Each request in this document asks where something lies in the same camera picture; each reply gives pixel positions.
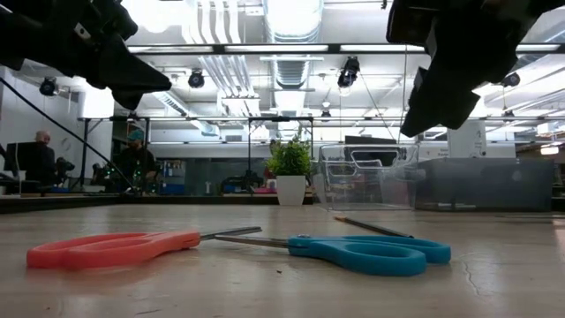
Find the ceiling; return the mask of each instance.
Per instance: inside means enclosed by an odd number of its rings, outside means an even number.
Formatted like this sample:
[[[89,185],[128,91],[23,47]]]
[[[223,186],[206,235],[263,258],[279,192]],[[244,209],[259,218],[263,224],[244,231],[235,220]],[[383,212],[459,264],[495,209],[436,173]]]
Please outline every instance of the ceiling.
[[[239,34],[245,43],[266,42],[266,32],[261,1],[241,0],[239,7]],[[132,5],[132,0],[124,1],[124,5]],[[162,33],[155,34],[147,31],[142,23],[139,31],[127,42],[129,45],[148,44],[185,44],[182,36],[182,27],[188,16],[185,13],[184,2],[168,1],[160,4],[162,7],[154,11],[152,19],[166,19],[170,26]],[[327,0],[324,3],[320,28],[320,42],[324,43],[386,43],[385,33],[388,23],[388,10],[380,8],[381,1],[352,1],[352,0]],[[524,42],[544,42],[551,33],[561,28],[565,30],[564,8],[548,12],[536,23]],[[211,25],[215,24],[214,9],[211,14]],[[341,96],[336,85],[337,75],[343,67],[347,56],[345,55],[313,55],[322,57],[323,61],[312,62],[310,76],[303,88],[310,90],[305,94],[304,107],[300,111],[303,115],[318,117],[323,102],[330,102],[332,116],[362,117],[375,116],[377,110],[384,116],[400,116],[403,105],[406,104],[412,90],[412,81],[421,67],[427,67],[430,57],[426,55],[378,55],[359,56],[361,75],[351,87],[348,96]],[[196,56],[158,56],[141,57],[156,69],[166,75],[177,77],[171,93],[184,102],[193,113],[199,116],[219,116],[217,87],[205,75],[205,85],[202,88],[190,88],[187,85],[188,76],[192,69],[202,68]],[[263,115],[272,115],[277,111],[273,94],[273,80],[269,62],[261,62],[259,56],[247,56],[246,64],[249,70],[253,87],[260,98],[260,111]],[[51,70],[46,70],[41,65],[30,64],[22,70],[28,78],[40,79]],[[539,104],[518,111],[517,116],[537,116],[547,113],[549,109],[565,109],[565,95],[555,93],[563,89],[565,82],[565,56],[551,55],[527,65],[518,70],[523,78],[523,83],[505,92],[498,87],[487,86],[480,89],[480,94],[485,97],[476,115],[499,116],[503,107],[525,105],[530,102],[542,101]],[[63,86],[80,90],[86,85],[82,79],[58,80]],[[117,113],[124,109],[116,106]],[[152,95],[142,99],[138,110],[141,116],[177,116],[178,114],[168,109]]]

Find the person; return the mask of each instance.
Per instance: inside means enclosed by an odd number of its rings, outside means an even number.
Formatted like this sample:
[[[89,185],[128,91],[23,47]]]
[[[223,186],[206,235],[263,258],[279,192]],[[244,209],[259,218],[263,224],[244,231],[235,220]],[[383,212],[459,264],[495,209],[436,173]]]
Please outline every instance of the person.
[[[35,164],[26,171],[26,180],[39,181],[42,186],[52,186],[57,182],[55,151],[48,146],[51,141],[49,132],[35,133]]]
[[[125,177],[128,178],[130,182],[134,182],[134,175],[136,171],[142,171],[145,149],[143,148],[143,142],[145,135],[141,130],[135,130],[130,132],[127,136],[128,148],[124,149],[117,158],[117,167],[124,173]],[[153,179],[156,175],[155,158],[153,154],[148,150],[147,156],[145,157],[145,178]],[[123,191],[127,183],[122,180],[120,190]]]

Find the wooden table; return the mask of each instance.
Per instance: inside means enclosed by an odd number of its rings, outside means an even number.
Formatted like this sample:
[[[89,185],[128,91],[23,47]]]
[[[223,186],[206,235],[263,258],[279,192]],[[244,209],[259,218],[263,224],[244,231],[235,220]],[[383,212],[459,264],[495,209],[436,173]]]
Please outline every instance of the wooden table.
[[[41,243],[117,231],[366,234],[316,207],[108,206],[0,216],[2,317],[563,317],[565,223],[492,214],[351,212],[453,247],[449,266],[365,276],[281,249],[207,241],[128,269],[26,270]]]

